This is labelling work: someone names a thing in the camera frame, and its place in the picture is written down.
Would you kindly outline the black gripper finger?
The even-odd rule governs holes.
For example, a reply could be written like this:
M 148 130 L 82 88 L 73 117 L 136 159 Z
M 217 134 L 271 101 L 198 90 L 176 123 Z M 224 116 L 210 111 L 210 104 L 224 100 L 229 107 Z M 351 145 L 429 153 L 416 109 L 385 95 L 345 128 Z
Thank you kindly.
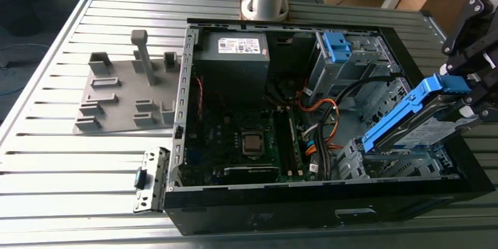
M 491 0 L 465 0 L 453 31 L 440 48 L 447 56 L 439 68 L 441 75 L 468 78 L 480 83 L 491 82 Z
M 477 117 L 484 123 L 496 122 L 496 86 L 476 85 L 461 101 L 459 113 L 463 117 Z

